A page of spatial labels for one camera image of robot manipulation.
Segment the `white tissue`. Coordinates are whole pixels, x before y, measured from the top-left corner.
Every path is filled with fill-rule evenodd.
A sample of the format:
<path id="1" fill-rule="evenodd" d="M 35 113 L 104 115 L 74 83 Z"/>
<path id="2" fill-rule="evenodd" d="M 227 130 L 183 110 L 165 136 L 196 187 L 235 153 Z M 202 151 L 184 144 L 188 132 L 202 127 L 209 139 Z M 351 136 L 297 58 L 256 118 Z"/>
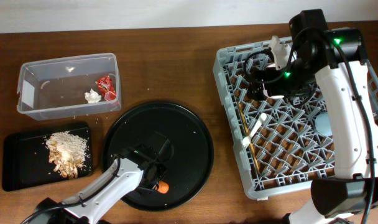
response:
<path id="1" fill-rule="evenodd" d="M 87 101 L 87 103 L 97 103 L 101 100 L 102 96 L 99 95 L 96 91 L 94 91 L 93 89 L 91 89 L 89 92 L 86 92 L 84 94 L 85 96 L 85 100 Z"/>

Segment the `pile of rice and shells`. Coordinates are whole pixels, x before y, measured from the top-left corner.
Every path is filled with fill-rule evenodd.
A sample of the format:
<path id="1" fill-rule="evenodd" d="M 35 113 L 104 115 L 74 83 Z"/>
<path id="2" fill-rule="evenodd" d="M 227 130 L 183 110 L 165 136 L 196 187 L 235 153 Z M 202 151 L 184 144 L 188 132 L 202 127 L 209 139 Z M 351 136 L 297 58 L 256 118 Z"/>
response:
<path id="1" fill-rule="evenodd" d="M 78 171 L 89 158 L 88 140 L 69 131 L 57 132 L 45 139 L 48 149 L 48 162 L 54 165 L 53 171 L 63 178 L 78 178 Z"/>

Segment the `blue plastic cup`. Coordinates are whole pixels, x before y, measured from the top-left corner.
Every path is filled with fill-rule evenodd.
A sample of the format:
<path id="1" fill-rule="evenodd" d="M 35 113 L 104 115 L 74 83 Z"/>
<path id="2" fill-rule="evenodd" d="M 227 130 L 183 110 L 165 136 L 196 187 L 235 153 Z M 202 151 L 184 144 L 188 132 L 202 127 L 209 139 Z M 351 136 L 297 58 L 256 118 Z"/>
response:
<path id="1" fill-rule="evenodd" d="M 315 129 L 322 136 L 331 136 L 330 118 L 327 112 L 322 112 L 315 118 Z"/>

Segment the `orange carrot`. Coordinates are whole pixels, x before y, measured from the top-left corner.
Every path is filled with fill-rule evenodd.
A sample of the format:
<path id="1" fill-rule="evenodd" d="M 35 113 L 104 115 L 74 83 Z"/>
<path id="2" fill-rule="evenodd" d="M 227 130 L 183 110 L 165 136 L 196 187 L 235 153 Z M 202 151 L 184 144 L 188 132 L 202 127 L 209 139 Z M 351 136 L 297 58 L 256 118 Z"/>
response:
<path id="1" fill-rule="evenodd" d="M 157 184 L 157 187 L 156 187 L 156 190 L 161 193 L 161 194 L 166 194 L 168 191 L 169 191 L 169 184 L 167 184 L 166 182 L 164 181 L 160 181 L 158 184 Z"/>

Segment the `white plastic fork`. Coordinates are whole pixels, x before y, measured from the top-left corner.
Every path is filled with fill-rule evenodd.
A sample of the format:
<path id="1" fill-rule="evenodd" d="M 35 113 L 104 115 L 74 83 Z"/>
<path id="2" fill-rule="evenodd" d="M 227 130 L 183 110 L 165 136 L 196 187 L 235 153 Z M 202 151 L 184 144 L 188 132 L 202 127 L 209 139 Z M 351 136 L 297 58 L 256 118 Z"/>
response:
<path id="1" fill-rule="evenodd" d="M 265 113 L 262 113 L 259 118 L 257 119 L 254 127 L 251 129 L 251 132 L 242 140 L 242 146 L 243 148 L 247 148 L 252 138 L 254 137 L 255 133 L 258 131 L 258 129 L 263 125 L 263 123 L 266 121 L 267 115 Z"/>

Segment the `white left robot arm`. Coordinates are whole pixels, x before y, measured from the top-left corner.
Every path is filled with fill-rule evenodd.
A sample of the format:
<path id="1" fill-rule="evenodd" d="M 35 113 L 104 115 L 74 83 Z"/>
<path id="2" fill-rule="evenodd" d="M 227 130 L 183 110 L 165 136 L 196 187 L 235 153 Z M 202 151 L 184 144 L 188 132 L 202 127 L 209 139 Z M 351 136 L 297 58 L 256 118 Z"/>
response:
<path id="1" fill-rule="evenodd" d="M 126 147 L 89 186 L 62 202 L 45 199 L 23 223 L 105 223 L 102 216 L 125 195 L 155 192 L 166 168 L 160 160 L 166 147 Z"/>

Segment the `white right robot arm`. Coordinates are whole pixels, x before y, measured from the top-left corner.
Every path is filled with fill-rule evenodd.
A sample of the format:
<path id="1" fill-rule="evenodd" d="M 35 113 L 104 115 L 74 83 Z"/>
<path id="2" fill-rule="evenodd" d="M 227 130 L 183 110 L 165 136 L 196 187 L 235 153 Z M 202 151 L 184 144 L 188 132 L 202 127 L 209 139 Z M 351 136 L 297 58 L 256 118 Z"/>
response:
<path id="1" fill-rule="evenodd" d="M 368 57 L 361 32 L 329 29 L 321 9 L 289 21 L 292 44 L 273 37 L 264 53 L 274 66 L 244 63 L 253 100 L 282 96 L 308 101 L 321 90 L 334 141 L 334 176 L 311 183 L 311 199 L 284 223 L 335 223 L 378 207 L 378 125 L 367 85 Z"/>

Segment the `wooden chopstick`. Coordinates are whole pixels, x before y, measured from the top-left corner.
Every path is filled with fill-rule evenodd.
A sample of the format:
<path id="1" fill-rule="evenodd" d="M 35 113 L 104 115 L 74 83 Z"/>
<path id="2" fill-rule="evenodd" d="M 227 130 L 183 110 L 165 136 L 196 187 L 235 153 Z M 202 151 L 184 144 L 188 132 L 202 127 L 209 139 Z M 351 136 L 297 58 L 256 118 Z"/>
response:
<path id="1" fill-rule="evenodd" d="M 250 152 L 251 152 L 252 158 L 253 158 L 254 163 L 255 163 L 256 172 L 257 172 L 257 174 L 260 174 L 259 165 L 258 165 L 256 154 L 255 154 L 255 149 L 254 149 L 254 146 L 252 144 L 252 138 L 254 137 L 257 130 L 261 127 L 262 120 L 258 119 L 256 121 L 253 129 L 250 131 L 247 127 L 246 118 L 244 116 L 243 108 L 242 108 L 240 103 L 238 104 L 238 108 L 239 108 L 239 112 L 240 112 L 240 115 L 241 115 L 242 123 L 244 125 L 244 130 L 246 132 L 246 137 L 243 138 L 242 145 L 243 145 L 244 148 L 250 147 Z"/>

